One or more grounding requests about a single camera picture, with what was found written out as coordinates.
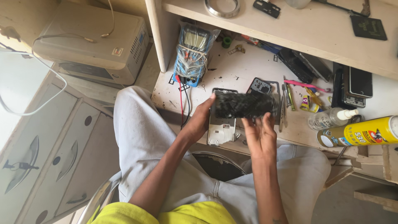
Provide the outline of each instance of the yellow spray can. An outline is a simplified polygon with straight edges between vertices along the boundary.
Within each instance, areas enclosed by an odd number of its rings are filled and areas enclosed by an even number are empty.
[[[318,143],[324,147],[398,143],[398,116],[324,129],[318,131],[316,138]]]

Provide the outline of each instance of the person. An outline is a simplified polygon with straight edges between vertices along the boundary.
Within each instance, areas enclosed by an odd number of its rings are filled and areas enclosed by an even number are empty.
[[[243,118],[252,173],[218,181],[188,151],[207,131],[216,96],[197,106],[177,135],[150,98],[149,91],[137,86],[117,95],[120,202],[105,206],[93,223],[311,223],[331,169],[321,151],[296,145],[277,149],[270,113],[255,122]]]

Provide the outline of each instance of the black mobile phone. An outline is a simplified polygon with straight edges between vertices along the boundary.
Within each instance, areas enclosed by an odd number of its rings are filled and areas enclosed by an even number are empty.
[[[338,68],[336,70],[336,74],[334,75],[334,81],[333,81],[333,96],[332,96],[332,107],[340,107],[343,109],[347,110],[355,110],[357,107],[348,105],[344,102],[342,102],[342,92],[341,92],[341,87],[343,84],[343,69]]]
[[[218,94],[215,100],[216,118],[256,118],[271,112],[277,115],[279,101],[271,94]]]
[[[318,58],[303,52],[300,52],[299,59],[311,70],[318,78],[329,82],[332,71]]]
[[[349,68],[347,95],[364,98],[373,97],[372,73],[364,70]]]
[[[310,84],[314,80],[314,74],[306,65],[294,55],[292,49],[282,48],[278,53],[278,58],[302,81]]]

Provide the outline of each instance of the light gray pants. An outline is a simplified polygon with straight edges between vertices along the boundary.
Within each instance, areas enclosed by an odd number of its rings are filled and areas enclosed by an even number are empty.
[[[113,123],[123,176],[119,185],[121,202],[129,201],[176,138],[152,104],[150,94],[131,86],[117,95]],[[314,148],[282,145],[277,149],[277,161],[289,224],[311,223],[315,202],[330,173],[328,159]],[[221,203],[238,224],[258,223],[253,175],[218,181],[209,177],[187,151],[161,211],[202,201]]]

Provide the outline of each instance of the digital multimeter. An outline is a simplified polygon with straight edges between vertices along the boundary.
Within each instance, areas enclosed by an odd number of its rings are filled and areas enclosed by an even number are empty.
[[[199,78],[199,76],[204,74],[206,63],[204,58],[206,55],[198,52],[207,54],[211,45],[210,40],[211,33],[207,30],[198,28],[191,24],[185,24],[181,28],[178,43],[183,47],[177,47],[177,58],[174,63],[173,74],[173,80],[175,82],[177,82],[176,75],[184,74],[189,77],[181,79],[183,84],[187,84],[192,87],[198,86],[198,83],[201,81],[201,77]]]

